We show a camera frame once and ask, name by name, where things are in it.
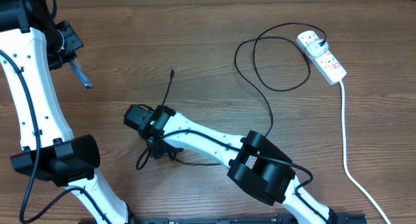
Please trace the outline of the blue Galaxy smartphone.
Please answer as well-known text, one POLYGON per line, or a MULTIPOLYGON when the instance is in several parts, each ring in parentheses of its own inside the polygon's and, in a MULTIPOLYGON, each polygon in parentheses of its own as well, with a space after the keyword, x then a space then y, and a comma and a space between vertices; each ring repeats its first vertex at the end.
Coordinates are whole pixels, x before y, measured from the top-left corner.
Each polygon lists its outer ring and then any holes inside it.
POLYGON ((76 58, 70 60, 69 64, 85 88, 94 88, 94 83, 76 58))

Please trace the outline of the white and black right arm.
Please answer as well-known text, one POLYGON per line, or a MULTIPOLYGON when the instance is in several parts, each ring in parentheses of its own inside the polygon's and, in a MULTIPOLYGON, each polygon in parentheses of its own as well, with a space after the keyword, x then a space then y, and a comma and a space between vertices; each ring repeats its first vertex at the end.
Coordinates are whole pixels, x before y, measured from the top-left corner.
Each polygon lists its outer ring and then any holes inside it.
POLYGON ((242 191, 269 206, 282 204, 299 223, 337 223, 339 219, 334 210, 305 190, 312 180, 300 182, 296 176, 296 170, 309 170, 294 164, 258 132, 250 131, 247 136, 218 132, 164 105, 131 105, 123 122, 147 145, 136 163, 137 170, 149 158, 177 160, 178 152, 186 149, 212 159, 214 165, 223 165, 242 191))

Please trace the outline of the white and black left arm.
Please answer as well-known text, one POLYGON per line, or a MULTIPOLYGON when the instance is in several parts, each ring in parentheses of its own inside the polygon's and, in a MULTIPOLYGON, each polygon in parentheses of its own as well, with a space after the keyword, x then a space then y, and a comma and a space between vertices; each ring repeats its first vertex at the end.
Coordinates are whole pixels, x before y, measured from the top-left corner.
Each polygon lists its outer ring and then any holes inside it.
POLYGON ((55 22, 46 0, 1 0, 1 66, 19 120, 22 152, 12 167, 31 182, 51 181, 72 193, 96 223, 135 223, 105 180, 93 136, 75 137, 60 108, 51 71, 69 64, 86 88, 93 83, 77 61, 82 41, 67 21, 55 22))

